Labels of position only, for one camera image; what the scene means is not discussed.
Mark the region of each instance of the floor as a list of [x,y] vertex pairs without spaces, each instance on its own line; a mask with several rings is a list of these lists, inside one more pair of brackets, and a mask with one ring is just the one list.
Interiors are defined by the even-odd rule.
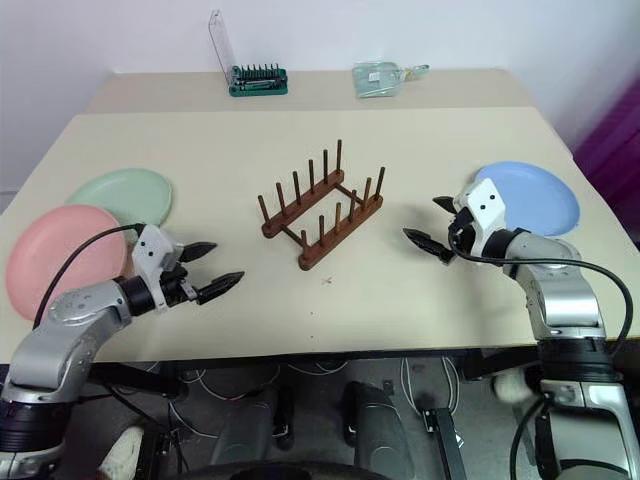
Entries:
[[[151,364],[140,364],[148,368]],[[297,364],[299,368],[319,370],[314,364]],[[436,439],[428,434],[402,393],[400,359],[354,360],[337,373],[313,376],[299,373],[286,364],[253,365],[243,368],[207,371],[203,380],[225,396],[241,394],[268,381],[280,368],[275,383],[290,385],[296,398],[295,444],[288,452],[275,446],[271,459],[325,460],[338,463],[353,462],[353,449],[342,440],[339,401],[345,384],[351,380],[369,382],[382,387],[390,380],[391,396],[398,408],[417,478],[440,479],[444,473],[440,463]],[[440,360],[435,357],[410,359],[413,392],[426,406],[445,406],[448,385]],[[98,387],[92,393],[99,393]],[[126,397],[152,416],[166,421],[167,403],[162,398],[136,393]],[[194,382],[189,385],[188,397],[175,404],[183,418],[205,433],[221,430],[226,416],[233,411],[233,402],[213,398]],[[464,439],[462,457],[469,479],[508,478],[509,447],[521,409],[499,403],[491,393],[488,381],[463,382],[460,405],[454,416],[456,429]],[[120,432],[135,421],[135,415],[113,399],[105,399],[78,406],[67,434],[67,455],[58,477],[61,479],[89,478],[106,455]],[[182,448],[191,469],[208,463],[214,439],[182,432]],[[529,459],[531,439],[525,436],[518,459],[518,478],[537,479],[535,467]],[[175,473],[172,451],[164,462],[166,476]]]

